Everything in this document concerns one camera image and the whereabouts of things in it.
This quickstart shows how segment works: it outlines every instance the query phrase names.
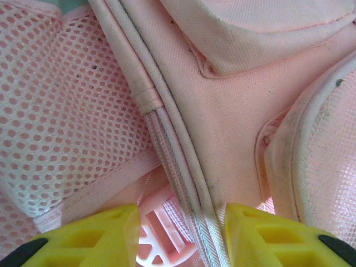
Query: pink nylon fabric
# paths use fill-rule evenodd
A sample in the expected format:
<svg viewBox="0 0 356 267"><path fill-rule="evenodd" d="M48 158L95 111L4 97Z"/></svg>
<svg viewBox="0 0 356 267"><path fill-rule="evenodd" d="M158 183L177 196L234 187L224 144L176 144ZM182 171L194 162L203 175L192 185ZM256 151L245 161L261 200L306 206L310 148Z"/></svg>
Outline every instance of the pink nylon fabric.
<svg viewBox="0 0 356 267"><path fill-rule="evenodd" d="M115 3L106 2L115 13ZM356 26L348 24L326 42L283 61L231 78L209 80L199 71L179 26L158 1L121 3L164 77L167 87L156 83L161 86L157 90L181 142L183 130L176 122L182 117L199 159L199 164L191 163L190 168L202 169L221 223L226 202L268 206L265 201L270 197L266 194L262 198L255 168L256 137L264 123L288 108L328 68L356 49ZM102 26L108 30L112 24ZM150 73L153 66L148 62L145 67ZM167 88L173 100L164 98ZM185 152L188 146L182 142Z"/></svg>
<svg viewBox="0 0 356 267"><path fill-rule="evenodd" d="M353 0L161 0L202 74L230 76L322 44L352 23Z"/></svg>

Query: pink mesh fabric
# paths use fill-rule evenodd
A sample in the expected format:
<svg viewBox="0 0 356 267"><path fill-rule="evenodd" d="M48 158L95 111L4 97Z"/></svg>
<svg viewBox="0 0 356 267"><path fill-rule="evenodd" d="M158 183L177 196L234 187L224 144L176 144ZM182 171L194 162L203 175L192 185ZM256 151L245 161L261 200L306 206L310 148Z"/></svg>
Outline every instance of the pink mesh fabric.
<svg viewBox="0 0 356 267"><path fill-rule="evenodd" d="M356 71L320 107L298 161L301 206L309 225L356 247Z"/></svg>
<svg viewBox="0 0 356 267"><path fill-rule="evenodd" d="M0 260L12 250L39 234L31 218L0 191Z"/></svg>
<svg viewBox="0 0 356 267"><path fill-rule="evenodd" d="M0 14L1 187L35 217L152 146L91 9Z"/></svg>

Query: plastic buckle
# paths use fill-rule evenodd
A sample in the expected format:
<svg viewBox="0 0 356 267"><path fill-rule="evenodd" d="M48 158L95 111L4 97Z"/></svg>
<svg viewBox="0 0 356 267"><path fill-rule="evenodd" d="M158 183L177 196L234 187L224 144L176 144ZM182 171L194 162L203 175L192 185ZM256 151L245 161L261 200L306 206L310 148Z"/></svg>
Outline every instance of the plastic buckle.
<svg viewBox="0 0 356 267"><path fill-rule="evenodd" d="M158 193L152 195L145 200L140 206L141 214L141 236L139 239L139 252L136 257L137 263L143 267L161 266L173 267L177 266L188 258L190 258L196 251L196 246L193 243L184 241L178 232L177 228L169 218L163 203L167 201L174 194L170 185L165 186ZM175 250L167 253L162 243L157 238L152 225L147 219L147 214L154 212L161 223L164 231L167 233L170 241L172 242ZM140 245L151 245L151 250L145 253L145 257L141 257ZM161 260L156 262L155 259L160 257Z"/></svg>

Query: pink fabric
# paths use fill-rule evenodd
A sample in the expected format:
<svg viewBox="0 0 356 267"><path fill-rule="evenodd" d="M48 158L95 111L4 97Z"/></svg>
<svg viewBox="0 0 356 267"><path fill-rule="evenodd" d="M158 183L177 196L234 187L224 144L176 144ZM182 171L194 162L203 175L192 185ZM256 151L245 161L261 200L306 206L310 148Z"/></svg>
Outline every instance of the pink fabric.
<svg viewBox="0 0 356 267"><path fill-rule="evenodd" d="M3 257L39 229L95 212L159 161L89 6L62 16L1 1L0 14Z"/></svg>
<svg viewBox="0 0 356 267"><path fill-rule="evenodd" d="M271 196L270 185L267 179L265 161L264 161L264 152L268 145L271 143L273 135L276 133L277 128L282 122L285 114L289 109L281 112L270 121L268 121L261 129L257 136L256 148L255 148L255 161L256 161L256 170L259 178L259 183L261 187L261 197L262 201L265 201L268 197Z"/></svg>
<svg viewBox="0 0 356 267"><path fill-rule="evenodd" d="M100 10L98 14L102 16L105 31L114 33L112 18L106 19L97 4L101 1L92 2ZM209 191L222 223L226 202L268 208L270 198L262 201L255 169L258 132L268 119L289 107L301 91L329 67L356 49L356 26L350 24L325 43L281 62L229 79L208 80L201 75L185 36L158 1L120 2L122 8L116 1L107 0L108 12L120 22L115 29L124 30L161 96L200 201L206 203L202 199ZM115 53L123 57L120 51ZM146 78L133 73L127 75L131 76L128 80ZM174 157L176 161L181 160L177 155ZM218 255L223 258L219 233L211 231L209 234L209 238L206 232L201 234L206 241L215 242L209 252L219 249Z"/></svg>
<svg viewBox="0 0 356 267"><path fill-rule="evenodd" d="M322 44L352 23L353 0L161 0L204 76L218 78Z"/></svg>
<svg viewBox="0 0 356 267"><path fill-rule="evenodd" d="M113 49L115 57L119 60L130 90L142 114L147 114L163 105L155 86L145 67L137 56L125 33L118 25L114 14L110 11L104 0L89 1L95 10L96 16Z"/></svg>
<svg viewBox="0 0 356 267"><path fill-rule="evenodd" d="M154 169L154 171L150 172L149 174L145 175L144 177L140 178L136 182L132 183L112 199L110 199L107 203L105 203L98 212L105 211L118 205L128 204L128 203L137 203L139 206L142 204L147 197L153 195L155 192L162 189L164 186L168 184L166 173L162 166ZM165 206L169 205L170 203L167 201L164 203ZM173 216L178 215L179 213L175 213L171 215L171 219L175 224L180 224L181 222L175 221ZM184 231L184 228L180 228L177 226L180 231ZM202 263L199 253L196 252L189 260L185 261L184 263L180 264L179 267L203 267L204 264Z"/></svg>
<svg viewBox="0 0 356 267"><path fill-rule="evenodd" d="M273 135L261 132L270 136L264 163L277 213L354 247L355 74L354 52L307 88L280 125L268 122L278 127Z"/></svg>

